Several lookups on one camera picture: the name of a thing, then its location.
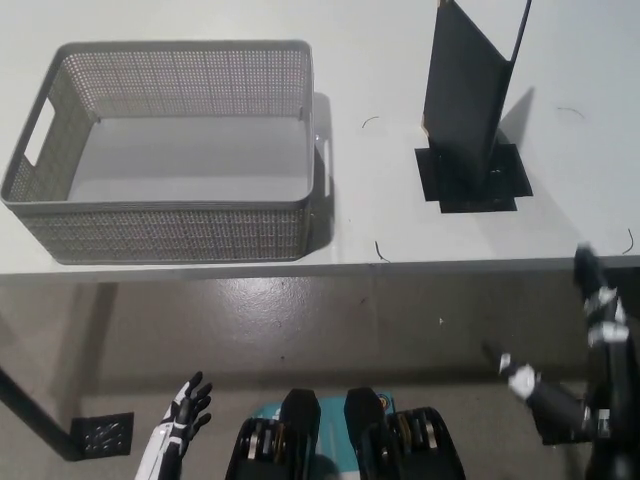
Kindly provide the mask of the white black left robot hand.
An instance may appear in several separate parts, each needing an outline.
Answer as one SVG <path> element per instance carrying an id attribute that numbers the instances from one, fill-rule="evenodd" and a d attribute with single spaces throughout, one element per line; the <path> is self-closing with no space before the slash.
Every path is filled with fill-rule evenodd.
<path id="1" fill-rule="evenodd" d="M 162 420 L 154 428 L 139 463 L 135 480 L 178 480 L 190 443 L 209 423 L 211 383 L 202 383 L 197 371 L 178 391 Z"/>

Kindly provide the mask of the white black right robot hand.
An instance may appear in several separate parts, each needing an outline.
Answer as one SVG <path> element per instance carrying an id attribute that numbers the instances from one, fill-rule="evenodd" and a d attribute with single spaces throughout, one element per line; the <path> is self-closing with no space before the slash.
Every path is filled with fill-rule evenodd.
<path id="1" fill-rule="evenodd" d="M 639 477 L 639 361 L 628 315 L 588 244 L 576 248 L 573 278 L 583 303 L 589 367 L 578 398 L 498 345 L 483 351 L 508 389 L 531 412 L 542 443 L 588 443 L 587 479 Z"/>

